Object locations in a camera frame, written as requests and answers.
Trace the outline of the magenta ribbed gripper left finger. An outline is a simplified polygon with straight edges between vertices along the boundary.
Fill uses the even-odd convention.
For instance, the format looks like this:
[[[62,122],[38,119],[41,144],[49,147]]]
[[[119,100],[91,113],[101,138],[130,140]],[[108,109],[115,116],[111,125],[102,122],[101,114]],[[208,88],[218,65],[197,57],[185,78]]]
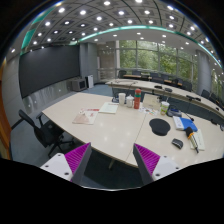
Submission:
[[[66,154],[57,153],[41,169],[79,185],[91,153],[91,144],[87,143]]]

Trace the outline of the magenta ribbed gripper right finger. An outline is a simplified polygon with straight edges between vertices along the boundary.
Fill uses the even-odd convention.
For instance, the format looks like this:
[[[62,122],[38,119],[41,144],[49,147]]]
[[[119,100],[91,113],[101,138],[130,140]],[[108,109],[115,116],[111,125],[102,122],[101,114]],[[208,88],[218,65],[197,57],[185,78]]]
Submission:
[[[133,145],[133,155],[144,185],[180,170],[180,166],[167,156],[160,156],[139,145]]]

